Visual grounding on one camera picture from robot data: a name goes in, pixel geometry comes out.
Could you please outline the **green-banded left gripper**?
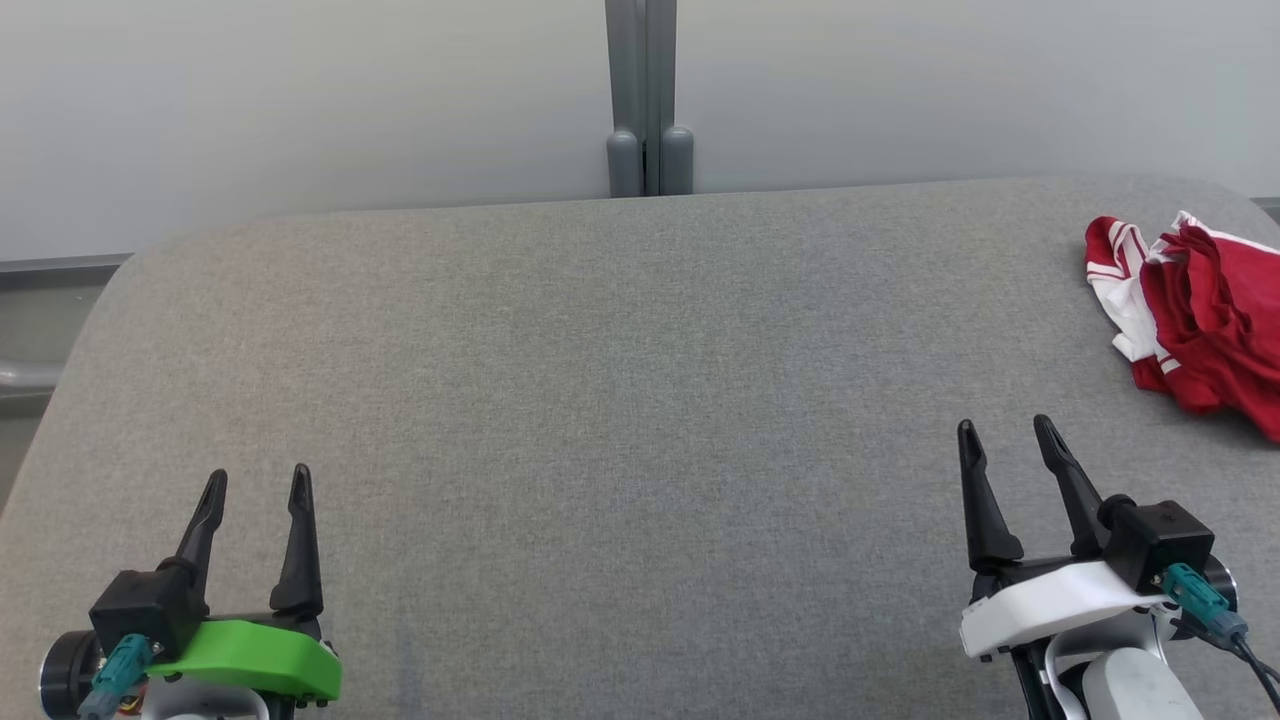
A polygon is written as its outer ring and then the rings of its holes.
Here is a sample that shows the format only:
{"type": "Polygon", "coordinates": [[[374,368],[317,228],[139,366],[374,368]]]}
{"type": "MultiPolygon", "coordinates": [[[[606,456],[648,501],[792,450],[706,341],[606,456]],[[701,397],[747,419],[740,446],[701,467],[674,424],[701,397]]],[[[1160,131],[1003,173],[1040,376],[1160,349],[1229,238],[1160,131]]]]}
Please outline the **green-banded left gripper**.
{"type": "MultiPolygon", "coordinates": [[[[212,471],[172,562],[204,601],[212,538],[221,525],[228,475],[212,471]]],[[[270,593],[275,615],[319,616],[324,610],[314,483],[294,466],[287,501],[285,556],[270,593]]],[[[95,632],[68,632],[40,667],[40,707],[49,717],[291,717],[342,697],[342,662],[325,639],[250,620],[211,620],[175,662],[128,642],[102,653],[95,632]]]]}

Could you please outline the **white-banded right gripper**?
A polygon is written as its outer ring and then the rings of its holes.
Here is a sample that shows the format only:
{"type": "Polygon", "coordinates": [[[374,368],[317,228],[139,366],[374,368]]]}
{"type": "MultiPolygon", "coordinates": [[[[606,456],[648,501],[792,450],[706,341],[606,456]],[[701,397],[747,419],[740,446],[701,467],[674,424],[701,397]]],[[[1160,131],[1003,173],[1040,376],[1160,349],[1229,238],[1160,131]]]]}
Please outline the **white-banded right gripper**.
{"type": "MultiPolygon", "coordinates": [[[[1033,428],[1044,466],[1053,474],[1071,529],[1070,553],[1075,559],[1100,559],[1110,538],[1100,521],[1102,498],[1060,434],[1044,414],[1033,418],[1033,428]]],[[[977,573],[972,601],[961,611],[960,639],[970,659],[1012,650],[1059,635],[1108,623],[1125,612],[1147,610],[1156,642],[1174,641],[1176,614],[1169,597],[1140,594],[1103,561],[1069,562],[1030,579],[1001,587],[995,575],[1019,564],[1024,548],[1010,532],[987,477],[987,454],[970,419],[957,425],[957,455],[963,488],[963,512],[969,568],[977,573]]]]}

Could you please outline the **red shorts with white stripe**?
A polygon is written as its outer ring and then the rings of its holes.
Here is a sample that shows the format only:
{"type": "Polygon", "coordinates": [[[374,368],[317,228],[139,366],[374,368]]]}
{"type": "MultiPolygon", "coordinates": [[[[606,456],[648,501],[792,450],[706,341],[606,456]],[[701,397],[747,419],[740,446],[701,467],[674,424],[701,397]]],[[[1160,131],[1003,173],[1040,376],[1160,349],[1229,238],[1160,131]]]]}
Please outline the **red shorts with white stripe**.
{"type": "Polygon", "coordinates": [[[1183,211],[1140,270],[1161,388],[1185,413],[1230,410],[1280,445],[1280,250],[1183,211]]]}

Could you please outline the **grey metal tube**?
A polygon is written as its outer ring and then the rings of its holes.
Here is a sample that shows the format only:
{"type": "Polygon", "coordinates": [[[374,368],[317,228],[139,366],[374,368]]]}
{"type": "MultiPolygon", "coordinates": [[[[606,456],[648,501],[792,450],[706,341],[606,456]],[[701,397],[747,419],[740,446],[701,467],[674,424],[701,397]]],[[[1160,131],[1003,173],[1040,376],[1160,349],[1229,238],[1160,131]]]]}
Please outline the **grey metal tube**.
{"type": "Polygon", "coordinates": [[[64,370],[64,363],[33,363],[0,357],[0,392],[52,392],[64,370]]]}

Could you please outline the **grey fabric sofa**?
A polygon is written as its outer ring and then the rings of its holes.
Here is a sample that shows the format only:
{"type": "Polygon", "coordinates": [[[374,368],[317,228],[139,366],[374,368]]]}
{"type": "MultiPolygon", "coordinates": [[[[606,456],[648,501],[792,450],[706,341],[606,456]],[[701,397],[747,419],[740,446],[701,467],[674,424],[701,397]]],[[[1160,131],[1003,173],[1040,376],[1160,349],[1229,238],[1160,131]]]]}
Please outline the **grey fabric sofa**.
{"type": "Polygon", "coordinates": [[[260,612],[314,474],[330,720],[1025,720],[963,652],[956,429],[1030,559],[1071,539],[1032,420],[1102,495],[1210,527],[1280,667],[1280,446],[1138,389],[1084,233],[1249,199],[1036,177],[285,217],[137,252],[0,514],[0,720],[229,477],[207,602],[260,612]]]}

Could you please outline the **grey partition post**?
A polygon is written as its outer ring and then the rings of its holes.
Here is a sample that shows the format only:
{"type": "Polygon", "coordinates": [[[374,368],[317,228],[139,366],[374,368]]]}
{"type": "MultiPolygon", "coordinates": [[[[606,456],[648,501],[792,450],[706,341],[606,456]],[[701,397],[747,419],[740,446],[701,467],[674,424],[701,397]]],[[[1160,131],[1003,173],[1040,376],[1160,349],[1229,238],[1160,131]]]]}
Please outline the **grey partition post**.
{"type": "Polygon", "coordinates": [[[694,135],[676,122],[677,0],[605,0],[611,197],[689,195],[694,135]]]}

